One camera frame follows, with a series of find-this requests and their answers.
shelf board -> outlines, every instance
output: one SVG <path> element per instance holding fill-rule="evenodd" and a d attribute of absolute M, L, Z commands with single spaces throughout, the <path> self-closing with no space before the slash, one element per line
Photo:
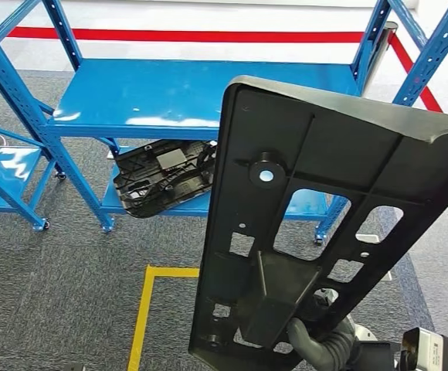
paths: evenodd
<path fill-rule="evenodd" d="M 17 198 L 21 197 L 42 151 L 36 147 L 0 147 L 0 184 Z M 0 196 L 0 211 L 14 211 Z"/>
<path fill-rule="evenodd" d="M 108 213 L 126 213 L 121 206 L 118 197 L 113 178 L 119 174 L 119 169 L 114 164 L 107 184 L 107 188 L 102 200 L 102 209 Z M 201 196 L 180 203 L 172 209 L 166 210 L 161 215 L 173 216 L 207 216 L 210 204 L 210 192 Z M 326 195 L 322 192 L 316 192 L 310 189 L 300 189 L 291 198 L 287 207 L 285 219 L 289 220 L 323 220 L 327 211 Z"/>
<path fill-rule="evenodd" d="M 48 125 L 62 136 L 216 139 L 222 94 L 239 75 L 359 95 L 347 64 L 85 59 Z"/>

black automotive part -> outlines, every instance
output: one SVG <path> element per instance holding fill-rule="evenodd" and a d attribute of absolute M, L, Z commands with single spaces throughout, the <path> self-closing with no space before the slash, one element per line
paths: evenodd
<path fill-rule="evenodd" d="M 274 249 L 293 193 L 344 196 L 351 208 L 315 260 Z M 404 215 L 378 244 L 356 238 L 372 209 Z M 448 115 L 255 77 L 235 79 L 223 98 L 215 181 L 189 351 L 217 370 L 291 370 L 274 352 L 291 317 L 316 339 L 335 328 L 448 207 Z M 247 257 L 233 233 L 254 238 Z M 363 267 L 329 278 L 340 259 Z M 320 305 L 315 292 L 339 297 Z M 214 315 L 220 306 L 228 315 Z M 250 346 L 235 342 L 238 330 Z"/>
<path fill-rule="evenodd" d="M 148 218 L 210 189 L 215 142 L 155 141 L 117 155 L 117 194 L 128 213 Z"/>

shelf caster wheel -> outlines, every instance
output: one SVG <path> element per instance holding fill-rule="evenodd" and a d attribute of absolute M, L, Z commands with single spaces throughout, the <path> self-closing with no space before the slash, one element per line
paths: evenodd
<path fill-rule="evenodd" d="M 44 221 L 44 224 L 39 224 L 39 225 L 34 225 L 33 227 L 33 230 L 48 230 L 49 227 L 51 227 L 51 223 L 49 223 L 49 219 L 42 219 Z"/>
<path fill-rule="evenodd" d="M 65 174 L 65 173 L 63 173 L 63 172 L 57 172 L 57 173 L 54 175 L 54 178 L 57 178 L 57 179 L 59 179 L 60 181 L 63 181 L 64 179 L 66 179 L 66 174 Z"/>
<path fill-rule="evenodd" d="M 112 224 L 111 224 L 110 226 L 103 226 L 103 225 L 101 225 L 100 226 L 100 229 L 102 229 L 102 231 L 104 232 L 104 233 L 106 233 L 106 234 L 107 234 L 109 232 L 111 232 L 112 230 L 113 230 L 115 228 L 115 224 L 114 224 L 115 219 L 114 218 L 111 218 L 111 220 L 112 221 Z"/>

red rope barrier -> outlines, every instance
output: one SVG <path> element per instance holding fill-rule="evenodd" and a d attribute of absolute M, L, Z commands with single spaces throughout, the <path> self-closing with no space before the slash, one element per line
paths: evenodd
<path fill-rule="evenodd" d="M 164 41 L 194 43 L 359 43 L 363 32 L 156 31 L 73 29 L 79 40 Z M 15 27 L 9 37 L 57 39 L 51 27 Z"/>

gray carpet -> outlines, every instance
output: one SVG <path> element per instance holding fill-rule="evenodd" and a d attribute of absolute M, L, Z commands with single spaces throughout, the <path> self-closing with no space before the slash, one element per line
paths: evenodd
<path fill-rule="evenodd" d="M 54 106 L 69 76 L 25 73 L 24 79 L 36 97 Z M 0 127 L 25 133 L 1 97 Z M 100 196 L 111 165 L 105 159 L 107 149 L 91 139 L 63 142 Z M 51 219 L 50 230 L 36 233 L 17 215 L 0 215 L 0 370 L 59 370 L 69 362 L 85 362 L 88 371 L 126 370 L 146 264 L 198 267 L 206 223 L 116 216 L 115 231 L 106 235 L 69 181 L 55 179 L 37 210 Z M 388 211 L 363 232 L 383 236 L 394 218 Z M 283 223 L 277 243 L 317 254 L 311 243 L 313 227 Z M 394 281 L 379 283 L 359 305 L 354 320 L 394 341 L 414 325 L 432 326 L 409 257 L 393 275 Z M 156 279 L 140 369 L 208 369 L 187 354 L 196 284 Z"/>

